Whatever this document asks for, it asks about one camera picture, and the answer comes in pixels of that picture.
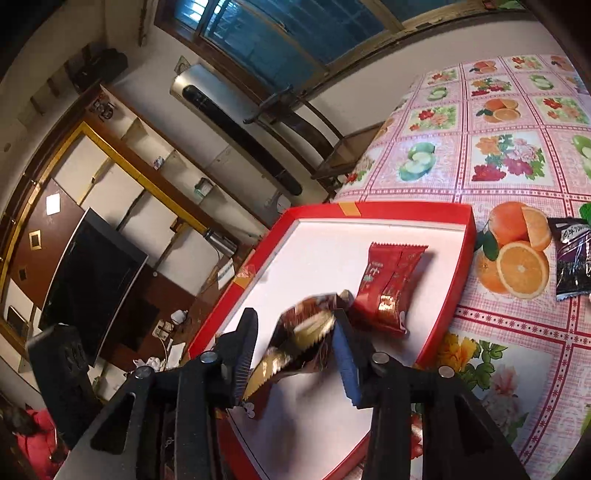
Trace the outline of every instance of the television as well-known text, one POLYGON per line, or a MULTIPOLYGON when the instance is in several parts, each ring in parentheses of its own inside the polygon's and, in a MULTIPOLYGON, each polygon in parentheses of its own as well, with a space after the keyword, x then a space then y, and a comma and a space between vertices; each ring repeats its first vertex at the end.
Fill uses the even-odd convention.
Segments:
POLYGON ((39 328, 77 327, 88 364, 94 366, 111 324, 148 255, 88 209, 53 275, 39 328))

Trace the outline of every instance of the pink checkered tablecloth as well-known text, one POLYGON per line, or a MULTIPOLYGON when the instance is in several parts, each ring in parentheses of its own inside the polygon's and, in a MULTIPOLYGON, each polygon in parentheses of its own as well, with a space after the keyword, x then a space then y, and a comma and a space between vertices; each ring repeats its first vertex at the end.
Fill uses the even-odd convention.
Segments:
POLYGON ((556 302, 545 221, 591 202, 591 98, 571 63, 517 55, 417 79, 335 201, 401 199, 472 205, 487 240, 439 362, 482 400, 530 477, 550 479, 591 415, 591 303, 556 302))

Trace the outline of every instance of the table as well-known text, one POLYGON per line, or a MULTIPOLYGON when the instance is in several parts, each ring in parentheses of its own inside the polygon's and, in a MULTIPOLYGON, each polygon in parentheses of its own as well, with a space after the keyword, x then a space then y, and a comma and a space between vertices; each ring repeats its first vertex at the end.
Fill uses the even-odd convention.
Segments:
POLYGON ((591 303, 556 302, 546 222, 591 202, 587 143, 591 97, 567 58, 466 62, 414 82, 335 198, 472 205, 485 242, 438 363, 536 480, 560 469, 591 414, 591 303))

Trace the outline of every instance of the metal bolt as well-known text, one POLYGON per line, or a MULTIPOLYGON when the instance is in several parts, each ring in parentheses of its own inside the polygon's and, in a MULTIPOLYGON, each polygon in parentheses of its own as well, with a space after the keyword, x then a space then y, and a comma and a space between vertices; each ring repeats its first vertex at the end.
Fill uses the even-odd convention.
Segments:
POLYGON ((199 355, 199 359, 204 364, 212 364, 217 360, 217 353, 213 350, 207 350, 199 355))
POLYGON ((371 360, 373 363, 378 365, 385 365, 390 361, 390 356, 384 352, 375 352, 371 356, 371 360))
POLYGON ((148 378, 153 373, 154 369, 152 367, 149 367, 148 365, 142 365, 141 367, 135 369, 134 377, 139 379, 148 378))
POLYGON ((439 367, 439 370, 437 371, 439 372, 439 375, 441 375, 443 378, 451 378, 456 374, 453 371, 453 368, 448 367, 447 365, 442 365, 441 367, 439 367))

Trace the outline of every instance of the black snack package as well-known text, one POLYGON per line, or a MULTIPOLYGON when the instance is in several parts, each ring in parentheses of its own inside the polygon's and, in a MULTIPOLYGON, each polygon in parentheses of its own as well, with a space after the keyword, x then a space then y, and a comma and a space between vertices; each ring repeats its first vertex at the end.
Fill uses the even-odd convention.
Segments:
POLYGON ((581 218, 548 218, 556 244, 556 300, 591 293, 591 227, 581 218))

